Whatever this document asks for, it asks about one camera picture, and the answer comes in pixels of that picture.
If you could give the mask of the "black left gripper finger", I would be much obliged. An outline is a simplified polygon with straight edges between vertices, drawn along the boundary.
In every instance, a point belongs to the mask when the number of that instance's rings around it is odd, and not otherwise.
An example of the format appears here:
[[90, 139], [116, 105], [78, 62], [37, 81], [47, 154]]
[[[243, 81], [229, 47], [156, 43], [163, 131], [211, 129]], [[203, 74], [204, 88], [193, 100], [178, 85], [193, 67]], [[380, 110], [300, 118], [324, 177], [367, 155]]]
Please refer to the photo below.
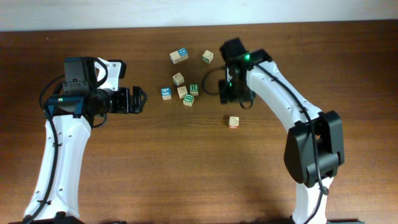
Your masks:
[[147, 94], [139, 86], [133, 86], [133, 98], [135, 100], [147, 100]]
[[146, 99], [133, 99], [132, 100], [132, 113], [139, 114], [143, 111]]

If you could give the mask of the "red sided wooden block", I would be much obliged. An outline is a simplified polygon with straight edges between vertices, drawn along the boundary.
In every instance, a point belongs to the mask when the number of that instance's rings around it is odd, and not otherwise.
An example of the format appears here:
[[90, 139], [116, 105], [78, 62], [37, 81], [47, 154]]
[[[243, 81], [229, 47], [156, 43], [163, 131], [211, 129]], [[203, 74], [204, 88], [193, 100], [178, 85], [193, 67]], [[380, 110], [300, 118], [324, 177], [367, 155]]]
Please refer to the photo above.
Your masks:
[[231, 129], [239, 128], [239, 117], [237, 117], [237, 116], [229, 117], [229, 128], [231, 128]]

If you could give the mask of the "wooden letter M block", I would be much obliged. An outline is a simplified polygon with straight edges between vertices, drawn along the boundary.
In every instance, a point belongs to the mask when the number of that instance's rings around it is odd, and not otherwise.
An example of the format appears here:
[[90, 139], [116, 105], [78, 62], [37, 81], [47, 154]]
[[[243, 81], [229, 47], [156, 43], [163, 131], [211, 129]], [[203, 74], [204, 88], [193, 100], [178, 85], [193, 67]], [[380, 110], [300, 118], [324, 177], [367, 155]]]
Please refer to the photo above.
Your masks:
[[186, 86], [180, 86], [177, 88], [178, 96], [180, 99], [183, 99], [185, 95], [188, 94], [187, 87]]

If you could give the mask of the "green letter R block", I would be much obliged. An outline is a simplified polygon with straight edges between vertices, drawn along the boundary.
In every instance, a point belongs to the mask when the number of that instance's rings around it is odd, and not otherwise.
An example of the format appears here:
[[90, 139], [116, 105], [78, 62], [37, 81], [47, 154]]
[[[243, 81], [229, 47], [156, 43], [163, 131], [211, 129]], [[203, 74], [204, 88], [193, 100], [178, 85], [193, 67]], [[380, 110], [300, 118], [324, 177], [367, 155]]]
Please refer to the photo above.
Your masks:
[[198, 96], [198, 93], [199, 93], [199, 87], [197, 84], [189, 85], [189, 94], [193, 96]]

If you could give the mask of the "green letter B block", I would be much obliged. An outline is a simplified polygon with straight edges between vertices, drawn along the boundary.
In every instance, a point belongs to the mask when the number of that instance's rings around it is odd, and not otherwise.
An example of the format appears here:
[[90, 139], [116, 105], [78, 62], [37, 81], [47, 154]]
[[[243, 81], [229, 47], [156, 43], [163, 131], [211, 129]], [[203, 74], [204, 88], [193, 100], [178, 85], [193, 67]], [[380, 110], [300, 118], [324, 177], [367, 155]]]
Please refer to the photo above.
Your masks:
[[190, 94], [186, 94], [183, 98], [183, 104], [186, 106], [192, 106], [194, 102], [195, 97]]

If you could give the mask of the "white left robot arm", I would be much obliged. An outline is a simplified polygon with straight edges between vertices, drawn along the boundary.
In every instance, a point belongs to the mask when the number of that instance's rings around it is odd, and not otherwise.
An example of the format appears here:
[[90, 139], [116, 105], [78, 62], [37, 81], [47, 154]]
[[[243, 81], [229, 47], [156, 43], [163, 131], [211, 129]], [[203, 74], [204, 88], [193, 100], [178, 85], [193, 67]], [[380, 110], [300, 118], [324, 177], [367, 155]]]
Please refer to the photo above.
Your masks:
[[55, 88], [39, 105], [46, 142], [35, 192], [23, 223], [80, 223], [78, 187], [86, 144], [109, 114], [139, 114], [147, 95], [139, 86], [119, 86], [127, 65], [122, 60], [70, 57]]

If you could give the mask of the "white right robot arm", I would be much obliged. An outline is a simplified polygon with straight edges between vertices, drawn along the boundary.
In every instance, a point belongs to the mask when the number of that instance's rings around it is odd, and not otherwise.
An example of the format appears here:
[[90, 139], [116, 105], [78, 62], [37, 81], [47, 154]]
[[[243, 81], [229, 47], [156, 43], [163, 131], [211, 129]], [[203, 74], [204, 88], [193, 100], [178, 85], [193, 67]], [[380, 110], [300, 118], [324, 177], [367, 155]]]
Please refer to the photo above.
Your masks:
[[329, 188], [345, 161], [343, 124], [335, 111], [323, 112], [281, 74], [263, 49], [249, 52], [239, 38], [220, 47], [225, 78], [222, 104], [262, 99], [287, 131], [284, 163], [296, 183], [292, 223], [326, 223]]

